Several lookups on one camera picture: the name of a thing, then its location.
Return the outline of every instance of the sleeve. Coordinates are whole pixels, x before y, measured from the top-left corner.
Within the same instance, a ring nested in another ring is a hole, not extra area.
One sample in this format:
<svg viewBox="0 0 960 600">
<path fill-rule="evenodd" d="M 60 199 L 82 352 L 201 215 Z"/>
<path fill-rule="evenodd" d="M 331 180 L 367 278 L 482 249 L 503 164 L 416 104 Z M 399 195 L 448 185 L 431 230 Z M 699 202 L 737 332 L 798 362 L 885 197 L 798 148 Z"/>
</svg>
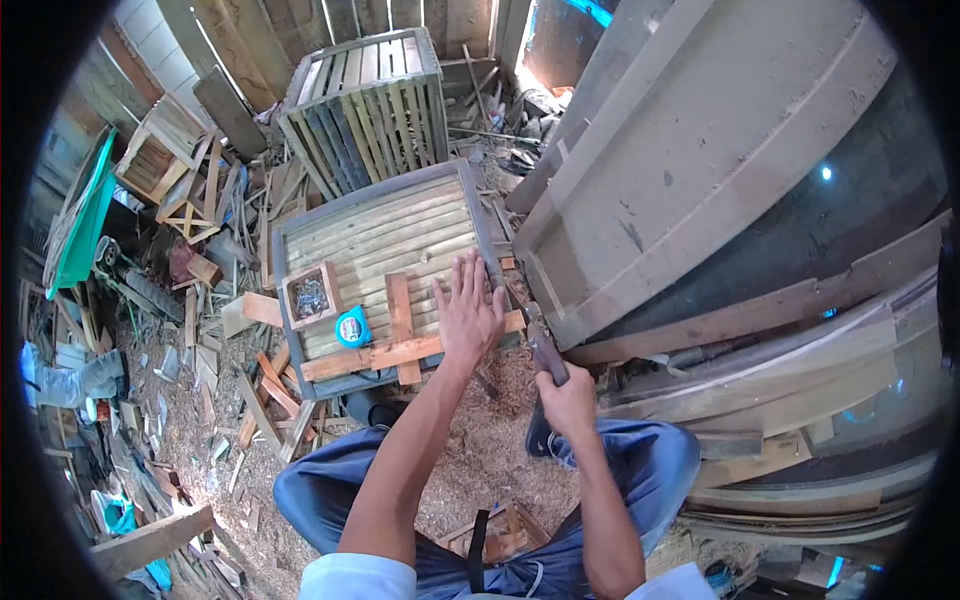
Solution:
<svg viewBox="0 0 960 600">
<path fill-rule="evenodd" d="M 624 600 L 716 600 L 695 563 L 681 564 L 635 589 Z"/>
<path fill-rule="evenodd" d="M 306 566 L 300 581 L 300 600 L 414 600 L 416 596 L 417 571 L 413 567 L 371 554 L 321 556 Z"/>
</svg>

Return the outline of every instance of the concrete wall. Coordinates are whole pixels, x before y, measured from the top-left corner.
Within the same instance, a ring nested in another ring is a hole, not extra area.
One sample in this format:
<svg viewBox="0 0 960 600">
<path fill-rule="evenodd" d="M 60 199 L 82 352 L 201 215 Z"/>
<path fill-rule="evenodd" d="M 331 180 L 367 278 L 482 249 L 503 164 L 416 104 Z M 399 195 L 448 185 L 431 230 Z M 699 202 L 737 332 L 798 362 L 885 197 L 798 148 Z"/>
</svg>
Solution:
<svg viewBox="0 0 960 600">
<path fill-rule="evenodd" d="M 163 20 L 156 0 L 122 0 L 113 15 L 164 91 L 173 94 L 204 125 L 212 126 L 213 120 L 193 94 L 200 77 Z"/>
</svg>

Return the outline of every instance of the small wooden box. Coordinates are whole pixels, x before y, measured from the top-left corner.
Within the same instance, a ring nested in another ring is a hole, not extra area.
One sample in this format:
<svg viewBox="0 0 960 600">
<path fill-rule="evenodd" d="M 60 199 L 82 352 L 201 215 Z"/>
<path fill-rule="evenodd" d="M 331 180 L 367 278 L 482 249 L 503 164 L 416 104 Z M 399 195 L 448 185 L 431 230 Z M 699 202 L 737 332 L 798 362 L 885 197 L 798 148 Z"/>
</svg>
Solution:
<svg viewBox="0 0 960 600">
<path fill-rule="evenodd" d="M 299 283 L 311 277 L 321 278 L 324 281 L 327 307 L 323 312 L 300 319 L 297 315 L 294 301 L 292 300 L 295 294 L 294 288 Z M 344 301 L 340 298 L 340 286 L 337 285 L 337 275 L 333 268 L 333 263 L 329 261 L 322 260 L 317 265 L 292 273 L 283 278 L 281 285 L 283 286 L 283 301 L 286 307 L 287 317 L 290 319 L 290 328 L 295 331 L 337 317 L 346 310 Z"/>
<path fill-rule="evenodd" d="M 449 159 L 442 76 L 422 27 L 303 58 L 279 123 L 328 202 Z"/>
</svg>

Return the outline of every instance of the shoe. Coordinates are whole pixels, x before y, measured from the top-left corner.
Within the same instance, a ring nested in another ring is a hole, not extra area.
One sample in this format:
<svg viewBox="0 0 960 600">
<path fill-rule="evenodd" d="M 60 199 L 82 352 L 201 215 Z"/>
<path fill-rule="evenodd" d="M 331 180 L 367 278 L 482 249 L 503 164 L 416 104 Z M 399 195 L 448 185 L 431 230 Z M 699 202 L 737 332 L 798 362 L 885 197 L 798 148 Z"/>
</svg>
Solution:
<svg viewBox="0 0 960 600">
<path fill-rule="evenodd" d="M 360 390 L 344 396 L 347 414 L 365 427 L 393 427 L 405 404 L 387 400 L 376 389 Z"/>
<path fill-rule="evenodd" d="M 530 424 L 527 426 L 527 453 L 538 458 L 550 456 L 552 434 L 550 423 L 547 422 L 546 415 L 543 413 L 543 404 L 537 398 L 533 417 L 530 418 Z"/>
</svg>

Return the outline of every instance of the jeans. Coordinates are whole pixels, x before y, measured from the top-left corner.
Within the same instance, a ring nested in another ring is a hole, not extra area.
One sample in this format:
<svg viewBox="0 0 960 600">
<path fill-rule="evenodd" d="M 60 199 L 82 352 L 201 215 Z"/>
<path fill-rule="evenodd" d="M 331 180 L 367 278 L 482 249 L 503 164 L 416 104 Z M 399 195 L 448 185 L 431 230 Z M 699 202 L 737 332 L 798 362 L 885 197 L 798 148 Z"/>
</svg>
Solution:
<svg viewBox="0 0 960 600">
<path fill-rule="evenodd" d="M 700 466 L 700 445 L 676 425 L 640 420 L 599 420 L 613 479 L 643 551 L 649 556 L 680 510 Z M 296 461 L 274 482 L 280 513 L 321 554 L 335 552 L 353 499 L 387 431 L 370 428 L 327 444 Z M 561 463 L 575 467 L 563 438 L 550 443 Z M 488 592 L 523 596 L 537 579 L 538 598 L 583 598 L 590 586 L 583 565 L 584 532 L 578 506 L 544 547 L 503 564 L 485 565 Z M 467 561 L 417 533 L 419 598 L 467 596 Z"/>
</svg>

